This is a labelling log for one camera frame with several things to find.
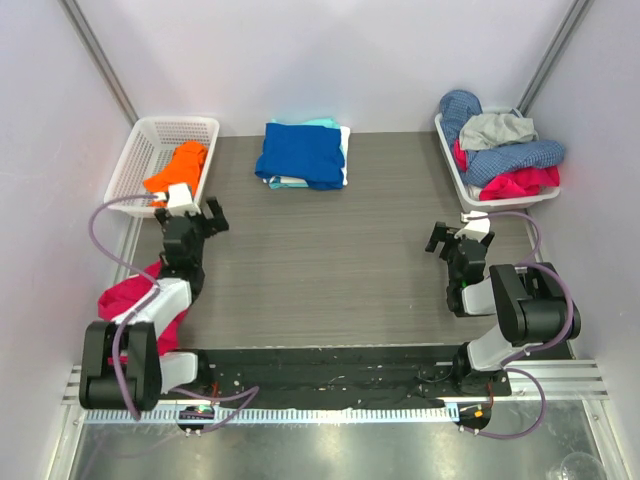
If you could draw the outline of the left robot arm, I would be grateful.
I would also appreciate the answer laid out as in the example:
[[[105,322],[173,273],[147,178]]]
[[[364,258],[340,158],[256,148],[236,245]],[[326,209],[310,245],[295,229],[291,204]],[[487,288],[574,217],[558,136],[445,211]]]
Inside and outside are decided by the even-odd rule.
[[[206,199],[211,213],[173,214],[155,211],[163,233],[160,270],[150,290],[112,321],[94,321],[84,337],[79,402],[87,410],[127,410],[138,419],[163,394],[178,387],[190,398],[205,397],[212,373],[200,366],[197,353],[159,353],[158,338],[176,316],[189,309],[202,291],[204,243],[229,229],[216,197]]]

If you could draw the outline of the orange t-shirt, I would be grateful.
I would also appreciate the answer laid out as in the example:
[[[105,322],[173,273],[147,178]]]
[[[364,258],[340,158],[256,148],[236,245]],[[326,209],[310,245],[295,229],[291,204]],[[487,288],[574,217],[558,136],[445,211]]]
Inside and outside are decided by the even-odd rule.
[[[170,162],[158,174],[143,181],[148,192],[167,192],[171,185],[186,183],[195,194],[208,149],[199,142],[188,141],[177,147]]]

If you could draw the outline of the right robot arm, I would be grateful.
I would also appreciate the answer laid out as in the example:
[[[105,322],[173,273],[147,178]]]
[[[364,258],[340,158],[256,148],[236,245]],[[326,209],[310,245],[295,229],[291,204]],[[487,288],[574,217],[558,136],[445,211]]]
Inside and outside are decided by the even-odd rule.
[[[426,252],[439,251],[446,263],[448,310],[457,317],[496,318],[487,333],[457,348],[450,367],[421,374],[436,394],[508,396],[508,364],[580,333],[579,312],[554,267],[536,262],[488,266],[493,237],[485,220],[462,228],[436,222],[426,244]]]

